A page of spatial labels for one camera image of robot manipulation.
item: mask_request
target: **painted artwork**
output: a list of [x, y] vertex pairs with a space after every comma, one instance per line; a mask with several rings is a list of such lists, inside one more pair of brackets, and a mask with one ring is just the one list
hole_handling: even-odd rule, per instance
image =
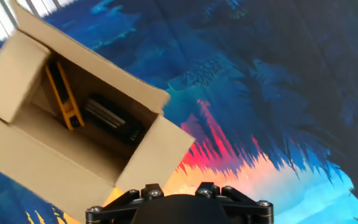
[[[44, 19], [169, 92], [196, 142], [167, 194], [215, 182], [277, 224], [358, 223], [358, 1], [78, 0]], [[65, 217], [0, 174], [0, 223]]]

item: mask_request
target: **black object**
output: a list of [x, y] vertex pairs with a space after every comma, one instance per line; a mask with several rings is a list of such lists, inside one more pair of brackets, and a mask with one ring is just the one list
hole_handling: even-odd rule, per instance
[[126, 144], [138, 144], [145, 128], [126, 110], [98, 94], [91, 94], [81, 109], [84, 119]]
[[232, 187], [203, 182], [195, 196], [164, 197], [158, 184], [130, 190], [86, 211], [86, 224], [273, 224], [273, 204], [253, 201]]

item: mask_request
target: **box flap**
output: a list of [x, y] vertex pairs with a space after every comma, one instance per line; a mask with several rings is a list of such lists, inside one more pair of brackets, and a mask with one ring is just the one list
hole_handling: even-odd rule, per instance
[[103, 205], [113, 190], [102, 178], [16, 128], [16, 122], [8, 126], [1, 120], [0, 172], [81, 223], [85, 210]]
[[0, 49], [0, 118], [10, 123], [36, 81], [50, 51], [21, 32]]
[[163, 116], [158, 116], [119, 176], [122, 191], [143, 189], [145, 184], [163, 187], [195, 139]]
[[36, 18], [15, 0], [12, 0], [12, 8], [22, 32], [117, 88], [149, 110], [159, 113], [169, 100], [170, 96], [166, 91], [152, 87], [115, 66], [58, 29]]

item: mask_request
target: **black plastic mount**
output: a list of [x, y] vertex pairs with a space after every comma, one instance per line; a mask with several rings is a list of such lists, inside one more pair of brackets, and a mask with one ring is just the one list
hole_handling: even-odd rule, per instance
[[164, 196], [158, 184], [129, 190], [105, 207], [86, 210], [86, 224], [273, 224], [273, 204], [202, 182], [193, 195]]

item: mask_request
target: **open cardboard box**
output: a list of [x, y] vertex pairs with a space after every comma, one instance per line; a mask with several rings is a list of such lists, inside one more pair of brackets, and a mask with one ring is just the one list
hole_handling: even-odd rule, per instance
[[[162, 115], [169, 95], [117, 68], [12, 2], [19, 30], [0, 50], [0, 172], [80, 222], [114, 187], [163, 186], [194, 139]], [[45, 65], [59, 58], [79, 105], [99, 93], [147, 129], [128, 146], [91, 123], [69, 131]]]

